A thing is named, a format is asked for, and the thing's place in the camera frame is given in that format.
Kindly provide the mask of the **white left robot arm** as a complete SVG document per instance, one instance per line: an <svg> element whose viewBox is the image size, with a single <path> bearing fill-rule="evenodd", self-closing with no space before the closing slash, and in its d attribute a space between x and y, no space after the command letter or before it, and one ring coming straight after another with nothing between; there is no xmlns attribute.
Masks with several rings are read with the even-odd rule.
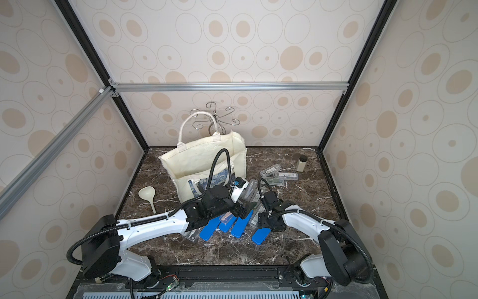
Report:
<svg viewBox="0 0 478 299"><path fill-rule="evenodd" d="M103 217L80 242L84 277L117 274L139 282L157 275L153 259L128 249L163 235L200 229L237 208L241 193L237 186L214 186L170 213L120 221L111 215Z"/></svg>

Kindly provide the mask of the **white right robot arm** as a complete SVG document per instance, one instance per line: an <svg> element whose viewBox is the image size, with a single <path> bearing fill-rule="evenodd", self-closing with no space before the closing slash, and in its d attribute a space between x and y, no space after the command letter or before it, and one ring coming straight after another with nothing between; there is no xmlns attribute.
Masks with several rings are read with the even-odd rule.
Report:
<svg viewBox="0 0 478 299"><path fill-rule="evenodd" d="M265 211L258 216L259 228L282 232L292 227L320 247L320 254L307 255L293 264L293 275L298 284L309 285L320 277L330 277L342 286L352 282L372 283L372 257L349 221L320 218L278 199L273 191L262 194L260 200Z"/></svg>

